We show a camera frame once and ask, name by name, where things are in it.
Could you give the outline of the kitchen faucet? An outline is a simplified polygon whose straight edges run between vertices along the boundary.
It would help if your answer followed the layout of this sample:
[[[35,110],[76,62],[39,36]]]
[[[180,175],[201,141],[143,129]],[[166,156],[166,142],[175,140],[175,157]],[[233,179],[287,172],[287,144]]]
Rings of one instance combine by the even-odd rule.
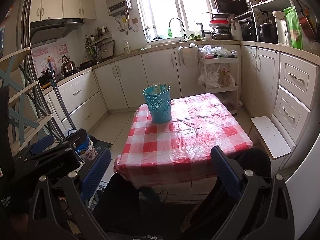
[[[179,38],[180,41],[186,41],[187,34],[180,18],[174,17],[169,21],[168,36],[170,38]]]

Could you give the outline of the blue plastic bag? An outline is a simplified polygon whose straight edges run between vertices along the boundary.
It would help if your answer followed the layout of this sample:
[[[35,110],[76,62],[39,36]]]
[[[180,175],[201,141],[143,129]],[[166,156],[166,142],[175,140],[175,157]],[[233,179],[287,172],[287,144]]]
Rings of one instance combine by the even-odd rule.
[[[89,148],[89,137],[87,131],[83,128],[67,131],[66,140],[78,155],[82,155]]]

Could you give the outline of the wooden blue folding shelf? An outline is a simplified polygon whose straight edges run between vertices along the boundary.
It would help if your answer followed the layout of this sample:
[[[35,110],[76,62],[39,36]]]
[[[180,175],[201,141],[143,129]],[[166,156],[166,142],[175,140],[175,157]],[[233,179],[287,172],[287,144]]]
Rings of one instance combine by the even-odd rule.
[[[12,122],[11,130],[14,133],[11,151],[14,154],[24,149],[53,117],[47,114],[31,120],[23,113],[26,98],[35,88],[39,88],[39,82],[30,81],[20,85],[11,78],[11,74],[18,70],[30,51],[31,49],[27,47],[1,58],[1,85],[9,86],[15,91],[15,94],[9,97],[9,118]]]

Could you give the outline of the white step stool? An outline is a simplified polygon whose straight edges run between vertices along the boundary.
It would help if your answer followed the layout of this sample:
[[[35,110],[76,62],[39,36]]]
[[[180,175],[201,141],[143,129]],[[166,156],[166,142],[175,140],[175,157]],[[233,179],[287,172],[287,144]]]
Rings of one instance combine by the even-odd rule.
[[[273,160],[291,154],[296,148],[289,134],[281,132],[267,116],[251,118],[252,127]]]

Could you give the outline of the red white checkered tablecloth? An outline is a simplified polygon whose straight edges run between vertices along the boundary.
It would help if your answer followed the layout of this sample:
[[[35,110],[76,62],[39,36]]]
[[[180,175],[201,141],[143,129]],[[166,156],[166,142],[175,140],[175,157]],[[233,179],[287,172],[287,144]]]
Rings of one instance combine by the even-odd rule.
[[[171,120],[156,124],[146,104],[133,118],[123,151],[113,170],[135,187],[188,183],[213,177],[214,146],[230,158],[253,142],[214,94],[171,101]]]

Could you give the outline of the steel kettle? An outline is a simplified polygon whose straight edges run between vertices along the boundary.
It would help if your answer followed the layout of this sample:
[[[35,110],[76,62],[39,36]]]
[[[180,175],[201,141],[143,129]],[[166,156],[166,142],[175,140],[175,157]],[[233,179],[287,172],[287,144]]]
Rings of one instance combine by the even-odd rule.
[[[62,66],[60,68],[63,77],[69,77],[77,71],[76,65],[66,55],[61,58]]]

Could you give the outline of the white rolling cart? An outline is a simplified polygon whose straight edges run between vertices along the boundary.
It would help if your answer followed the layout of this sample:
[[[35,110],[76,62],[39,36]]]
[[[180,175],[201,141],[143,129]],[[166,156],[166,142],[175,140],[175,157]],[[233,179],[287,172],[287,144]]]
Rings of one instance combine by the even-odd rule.
[[[198,83],[204,93],[214,94],[236,116],[240,101],[240,51],[227,45],[205,45],[198,49]]]

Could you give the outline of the teal perforated plastic basket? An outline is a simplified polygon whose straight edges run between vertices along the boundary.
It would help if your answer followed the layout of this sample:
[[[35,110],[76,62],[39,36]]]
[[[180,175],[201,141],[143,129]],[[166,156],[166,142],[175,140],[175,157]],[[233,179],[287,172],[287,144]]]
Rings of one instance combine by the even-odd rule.
[[[167,84],[156,84],[143,90],[154,123],[163,124],[171,120],[170,89]]]

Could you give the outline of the range hood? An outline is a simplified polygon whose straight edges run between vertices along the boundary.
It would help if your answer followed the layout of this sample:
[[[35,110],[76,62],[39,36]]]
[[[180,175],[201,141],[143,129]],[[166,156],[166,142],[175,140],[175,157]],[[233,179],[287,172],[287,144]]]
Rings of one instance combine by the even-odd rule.
[[[81,18],[60,18],[30,23],[30,42],[32,46],[56,42],[84,24]]]

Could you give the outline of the white thermos jug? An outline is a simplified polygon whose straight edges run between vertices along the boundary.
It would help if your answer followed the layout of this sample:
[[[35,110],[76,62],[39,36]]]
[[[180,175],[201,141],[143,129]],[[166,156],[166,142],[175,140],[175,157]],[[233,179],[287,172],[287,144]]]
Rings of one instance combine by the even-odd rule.
[[[289,46],[289,32],[287,29],[285,13],[283,11],[273,11],[272,15],[276,23],[278,43]]]

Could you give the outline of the green snack bag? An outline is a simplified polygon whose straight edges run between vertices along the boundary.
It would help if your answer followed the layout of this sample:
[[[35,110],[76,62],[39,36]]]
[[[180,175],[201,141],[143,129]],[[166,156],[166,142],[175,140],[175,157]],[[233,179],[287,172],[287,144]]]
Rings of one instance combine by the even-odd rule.
[[[293,48],[302,49],[302,32],[298,14],[294,6],[284,9],[287,27],[290,32],[291,45]]]

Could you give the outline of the black microwave oven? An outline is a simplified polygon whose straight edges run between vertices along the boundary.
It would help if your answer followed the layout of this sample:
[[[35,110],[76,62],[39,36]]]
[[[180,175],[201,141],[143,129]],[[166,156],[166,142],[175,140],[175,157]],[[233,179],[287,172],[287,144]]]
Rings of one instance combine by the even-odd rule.
[[[251,9],[246,0],[213,0],[217,12],[241,15]]]

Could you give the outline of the wall water heater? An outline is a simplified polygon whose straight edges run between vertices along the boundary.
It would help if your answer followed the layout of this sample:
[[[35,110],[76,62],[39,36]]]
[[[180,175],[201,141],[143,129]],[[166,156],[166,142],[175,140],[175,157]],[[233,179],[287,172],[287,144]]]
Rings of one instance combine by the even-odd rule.
[[[106,4],[109,16],[121,15],[132,9],[131,0],[106,0]]]

